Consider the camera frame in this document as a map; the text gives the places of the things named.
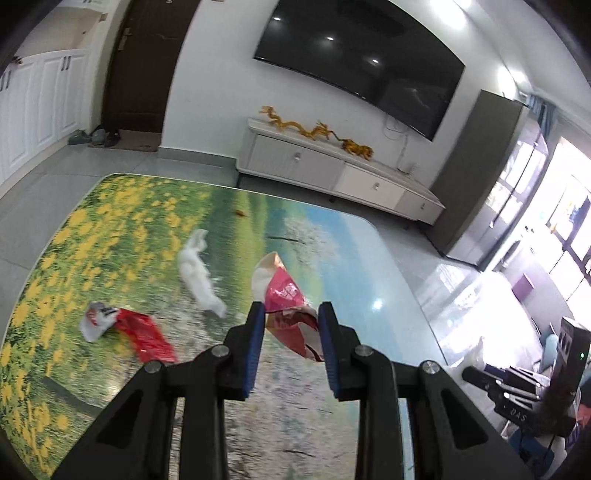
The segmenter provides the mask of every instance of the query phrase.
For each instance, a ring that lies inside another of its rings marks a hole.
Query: metal screw
[[[355,347],[355,353],[359,356],[370,356],[374,352],[370,346],[358,345]]]
[[[423,363],[423,370],[425,370],[425,372],[427,372],[429,375],[435,375],[441,370],[441,367],[437,362],[434,362],[433,360],[427,360],[425,363]]]
[[[218,358],[226,356],[230,353],[230,349],[226,345],[216,345],[212,348],[212,355]]]
[[[161,367],[162,364],[160,362],[157,362],[156,360],[152,360],[151,362],[148,362],[144,365],[145,370],[149,374],[155,374],[156,372],[160,371]]]

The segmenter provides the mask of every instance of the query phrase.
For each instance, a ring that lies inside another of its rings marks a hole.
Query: television
[[[254,57],[352,93],[429,140],[464,71],[390,0],[280,0]]]

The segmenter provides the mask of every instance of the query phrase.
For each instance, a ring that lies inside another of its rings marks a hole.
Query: white tissue
[[[195,230],[184,248],[178,254],[178,270],[187,288],[203,310],[211,310],[224,318],[226,304],[213,292],[210,273],[199,253],[207,248],[207,230]]]

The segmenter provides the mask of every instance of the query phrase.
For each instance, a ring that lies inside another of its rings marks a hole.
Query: pink snack wrapper
[[[265,304],[267,330],[295,353],[323,362],[317,313],[308,305],[277,252],[263,257],[256,265],[251,288],[254,300]]]

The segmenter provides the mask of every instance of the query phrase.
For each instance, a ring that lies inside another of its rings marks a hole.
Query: curtain
[[[538,119],[542,135],[544,135],[545,139],[548,139],[552,125],[554,125],[554,121],[556,120],[556,105],[537,95],[530,95],[527,99],[527,106],[530,107],[530,110]]]

